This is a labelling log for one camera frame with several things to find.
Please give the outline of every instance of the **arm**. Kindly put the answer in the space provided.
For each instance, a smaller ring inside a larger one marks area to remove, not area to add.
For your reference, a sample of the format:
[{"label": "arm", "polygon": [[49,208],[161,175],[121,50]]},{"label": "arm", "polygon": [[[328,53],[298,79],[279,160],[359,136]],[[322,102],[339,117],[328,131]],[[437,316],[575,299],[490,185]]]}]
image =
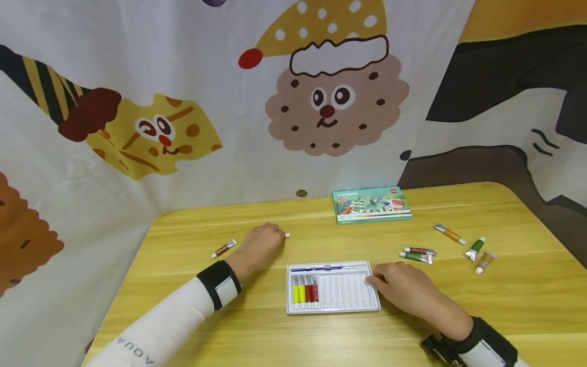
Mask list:
[{"label": "arm", "polygon": [[518,351],[480,318],[471,317],[422,271],[403,262],[380,264],[367,281],[388,301],[426,320],[469,367],[525,367]]},{"label": "arm", "polygon": [[162,300],[105,346],[87,367],[166,365],[206,317],[236,298],[241,282],[271,262],[283,239],[276,224],[254,228],[226,261],[216,262]]}]

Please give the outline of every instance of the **paint set box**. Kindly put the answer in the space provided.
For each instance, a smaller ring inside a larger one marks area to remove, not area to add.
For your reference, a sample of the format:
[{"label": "paint set box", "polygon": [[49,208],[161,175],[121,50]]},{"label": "paint set box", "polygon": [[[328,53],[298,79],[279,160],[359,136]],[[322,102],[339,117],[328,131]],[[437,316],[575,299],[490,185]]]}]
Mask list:
[{"label": "paint set box", "polygon": [[365,283],[368,261],[297,264],[287,269],[287,313],[330,314],[381,310],[377,291]]},{"label": "paint set box", "polygon": [[335,191],[332,193],[338,224],[407,220],[411,210],[397,186]]}]

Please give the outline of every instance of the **cartoon mouth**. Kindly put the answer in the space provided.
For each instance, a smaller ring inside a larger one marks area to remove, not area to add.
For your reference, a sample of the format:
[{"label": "cartoon mouth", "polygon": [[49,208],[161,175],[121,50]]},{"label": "cartoon mouth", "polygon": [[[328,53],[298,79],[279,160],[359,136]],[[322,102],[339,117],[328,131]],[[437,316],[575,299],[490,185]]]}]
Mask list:
[{"label": "cartoon mouth", "polygon": [[331,123],[326,123],[324,121],[325,121],[324,120],[324,117],[321,118],[320,121],[318,121],[318,124],[316,125],[316,127],[321,127],[321,126],[324,126],[324,127],[332,127],[332,126],[338,124],[338,120],[336,120],[336,119],[332,120]]},{"label": "cartoon mouth", "polygon": [[177,153],[180,152],[179,148],[175,148],[173,151],[168,150],[166,146],[163,147],[163,154],[173,154],[176,155]]}]

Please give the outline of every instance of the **cartoon eye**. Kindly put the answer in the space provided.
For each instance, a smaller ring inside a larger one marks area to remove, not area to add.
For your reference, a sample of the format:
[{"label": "cartoon eye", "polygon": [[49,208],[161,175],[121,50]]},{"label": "cartoon eye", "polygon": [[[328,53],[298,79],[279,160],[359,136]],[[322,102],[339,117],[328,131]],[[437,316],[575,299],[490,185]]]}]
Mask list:
[{"label": "cartoon eye", "polygon": [[347,109],[355,102],[355,91],[348,85],[339,85],[334,88],[334,93],[330,97],[330,102],[337,110]]},{"label": "cartoon eye", "polygon": [[146,137],[154,142],[158,141],[157,129],[153,126],[153,123],[147,119],[138,119],[134,122],[134,129],[139,133],[140,136]]},{"label": "cartoon eye", "polygon": [[173,128],[173,125],[165,116],[162,115],[155,115],[153,116],[153,121],[157,124],[157,128],[161,133],[167,136],[169,139],[173,140],[176,136],[176,130]]},{"label": "cartoon eye", "polygon": [[318,111],[322,106],[324,106],[324,104],[326,104],[326,98],[327,96],[324,89],[318,87],[312,92],[312,99],[310,100],[310,104],[316,111]]}]

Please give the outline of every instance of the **green paint box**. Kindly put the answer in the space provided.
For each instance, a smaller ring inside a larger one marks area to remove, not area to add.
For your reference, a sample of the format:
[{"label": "green paint box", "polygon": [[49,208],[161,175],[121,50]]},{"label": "green paint box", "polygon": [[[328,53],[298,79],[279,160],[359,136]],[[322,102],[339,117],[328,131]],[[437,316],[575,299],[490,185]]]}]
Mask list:
[{"label": "green paint box", "polygon": [[411,218],[410,207],[397,186],[335,191],[332,193],[338,224],[372,223]]}]

